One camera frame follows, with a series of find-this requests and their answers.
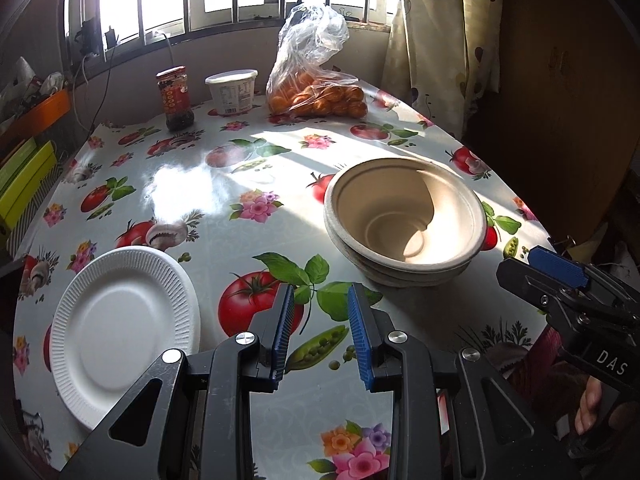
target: stacked bowls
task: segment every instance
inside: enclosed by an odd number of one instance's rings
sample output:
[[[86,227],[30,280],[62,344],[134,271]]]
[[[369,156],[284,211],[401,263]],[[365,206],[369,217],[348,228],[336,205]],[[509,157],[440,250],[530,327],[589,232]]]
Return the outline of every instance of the stacked bowls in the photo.
[[[476,194],[434,162],[377,158],[342,170],[324,199],[338,250],[374,282],[433,286],[466,269],[486,233]]]

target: plastic bag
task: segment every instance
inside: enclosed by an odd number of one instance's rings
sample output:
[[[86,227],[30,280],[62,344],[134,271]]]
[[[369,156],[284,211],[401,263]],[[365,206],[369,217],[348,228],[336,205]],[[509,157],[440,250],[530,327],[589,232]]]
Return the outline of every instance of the plastic bag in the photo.
[[[358,79],[320,68],[347,39],[344,17],[331,7],[301,4],[291,9],[279,34],[278,55],[267,82],[271,112],[364,117],[367,105]]]

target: white plastic container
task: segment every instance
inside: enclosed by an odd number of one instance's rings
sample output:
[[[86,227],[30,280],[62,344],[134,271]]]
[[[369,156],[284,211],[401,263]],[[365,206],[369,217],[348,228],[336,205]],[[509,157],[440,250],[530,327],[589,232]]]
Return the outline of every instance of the white plastic container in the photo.
[[[219,115],[235,115],[251,110],[257,75],[257,70],[232,70],[205,79]]]

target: white paper plate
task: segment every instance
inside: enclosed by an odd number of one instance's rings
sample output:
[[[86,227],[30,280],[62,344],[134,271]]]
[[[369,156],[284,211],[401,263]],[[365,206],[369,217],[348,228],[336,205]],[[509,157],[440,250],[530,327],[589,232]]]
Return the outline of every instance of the white paper plate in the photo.
[[[153,248],[122,247],[66,288],[51,327],[51,371],[69,411],[93,430],[164,350],[199,346],[198,299],[184,269]]]

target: pea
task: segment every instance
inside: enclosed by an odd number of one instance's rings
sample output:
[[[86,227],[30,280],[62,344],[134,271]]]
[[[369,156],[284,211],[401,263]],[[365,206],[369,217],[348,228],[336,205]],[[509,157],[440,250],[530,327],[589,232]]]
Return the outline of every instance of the pea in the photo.
[[[333,336],[335,332],[340,333],[338,341],[334,341]],[[348,333],[349,329],[346,326],[338,325],[313,336],[291,353],[287,359],[285,373],[292,370],[305,370],[306,368],[317,365],[322,359],[335,350],[344,338],[347,337]]]
[[[509,240],[505,246],[504,249],[502,250],[502,256],[504,258],[515,258],[516,254],[518,253],[518,238],[517,237],[513,237],[511,240]]]

